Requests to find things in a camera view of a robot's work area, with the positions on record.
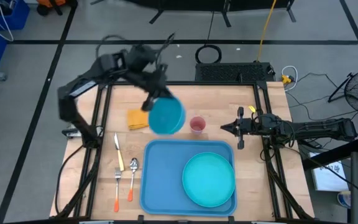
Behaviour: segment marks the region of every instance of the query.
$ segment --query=black fan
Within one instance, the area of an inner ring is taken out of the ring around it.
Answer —
[[[342,96],[333,98],[333,96],[345,85],[344,94]],[[328,98],[328,102],[332,102],[339,98],[345,97],[348,104],[353,109],[358,111],[358,73],[348,74],[347,79],[334,91],[334,93]]]

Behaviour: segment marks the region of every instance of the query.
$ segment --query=wooden tabletop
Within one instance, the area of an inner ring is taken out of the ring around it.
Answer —
[[[209,139],[226,141],[234,151],[237,209],[233,216],[237,221],[273,220],[272,200],[268,185],[265,162],[259,157],[262,150],[260,136],[244,136],[245,147],[237,150],[237,138],[220,129],[223,124],[235,120],[237,109],[243,106],[244,117],[250,117],[248,106],[255,105],[251,86],[170,86],[169,89],[178,97],[186,108],[184,127],[175,135],[161,137],[149,128],[130,131],[127,127],[127,110],[139,109],[147,95],[133,86],[115,86],[112,91],[106,132],[104,135],[98,181],[93,204],[92,219],[100,220],[136,220],[144,215],[145,220],[227,220],[212,217],[178,217],[168,215],[149,215],[139,203],[140,178],[142,176],[143,151],[145,145],[153,139]],[[280,82],[268,83],[268,93],[272,111],[282,119],[291,120],[283,85]],[[264,108],[263,94],[260,97]],[[78,109],[84,119],[90,122],[96,98],[96,89],[79,97]],[[189,119],[201,115],[206,120],[206,128],[199,136],[191,134]],[[117,151],[114,147],[114,132],[117,132],[124,159],[125,171],[119,186],[119,212],[114,212],[115,187],[114,168],[119,166]],[[71,139],[67,143],[65,158],[81,145],[81,139]],[[85,150],[80,151],[66,164],[60,181],[58,204],[60,210],[67,204],[78,188]],[[303,172],[300,155],[289,149],[281,149],[283,168],[289,191],[296,201],[311,216],[313,207]],[[129,163],[133,157],[138,158],[140,169],[135,173],[134,199],[127,201],[131,184]],[[285,217],[281,191],[277,188],[281,216]],[[85,214],[88,192],[85,193],[81,214]],[[55,214],[54,206],[51,215]]]

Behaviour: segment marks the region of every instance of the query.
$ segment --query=gray floor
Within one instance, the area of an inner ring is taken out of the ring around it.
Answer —
[[[346,0],[358,26],[358,0]],[[24,30],[14,31],[17,40],[58,40],[62,36],[69,9],[63,16],[54,13],[37,15],[32,7]],[[211,39],[258,40],[268,10],[233,12],[229,14],[232,28],[226,28],[223,18],[216,14]],[[164,12],[154,25],[148,21],[155,10],[138,7],[124,1],[106,0],[94,6],[81,1],[76,10],[68,40],[98,40],[108,34],[120,34],[127,39],[162,40],[172,32],[176,39],[206,39],[210,12]],[[357,40],[339,0],[296,0],[292,23],[287,12],[273,12],[267,33],[268,40]],[[169,64],[169,80],[194,80],[194,53],[201,45],[172,45],[163,52],[163,62]],[[258,45],[218,45],[222,62],[251,62],[256,59]],[[121,50],[123,45],[109,45],[102,52]],[[94,60],[95,45],[65,45],[50,84],[47,99],[32,139],[19,183],[12,198],[5,222],[47,218],[55,191],[58,169],[62,163],[66,139],[60,131],[66,127],[57,113],[56,90],[89,69]],[[0,82],[0,204],[11,177],[26,132],[39,100],[57,45],[7,46],[0,71],[8,80]],[[202,52],[204,62],[212,62],[214,52]],[[299,76],[327,73],[338,85],[349,72],[358,72],[358,45],[265,45],[260,61],[270,62],[277,73],[286,65],[294,65]],[[335,87],[324,77],[309,76],[291,91],[300,102],[331,94]],[[289,105],[296,102],[288,96]],[[352,111],[345,99],[327,103],[326,100],[307,105],[313,119]],[[291,108],[295,122],[308,121],[304,108]],[[353,120],[358,132],[358,115]],[[319,140],[324,144],[328,139]],[[344,144],[332,141],[326,148]],[[314,190],[310,173],[306,173],[316,217],[346,222],[346,209],[337,205],[336,193]]]

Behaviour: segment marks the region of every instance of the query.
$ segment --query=yellow cable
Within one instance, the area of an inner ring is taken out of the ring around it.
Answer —
[[[276,5],[276,1],[277,1],[277,0],[274,0],[274,1],[273,1],[272,8],[270,9],[270,12],[269,12],[269,14],[268,14],[268,17],[267,17],[267,20],[266,20],[266,23],[265,23],[264,32],[262,33],[262,38],[261,38],[260,44],[259,44],[259,54],[258,54],[258,57],[256,58],[256,61],[257,61],[257,62],[259,61],[260,54],[262,54],[262,43],[263,43],[264,38],[265,38],[265,33],[266,33],[267,24],[269,24],[270,16],[272,16],[273,9],[274,9],[274,5]]]

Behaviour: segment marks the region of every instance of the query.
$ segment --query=pink cup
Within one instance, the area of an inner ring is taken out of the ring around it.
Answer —
[[[190,120],[190,128],[193,134],[201,134],[206,126],[204,118],[195,116]]]

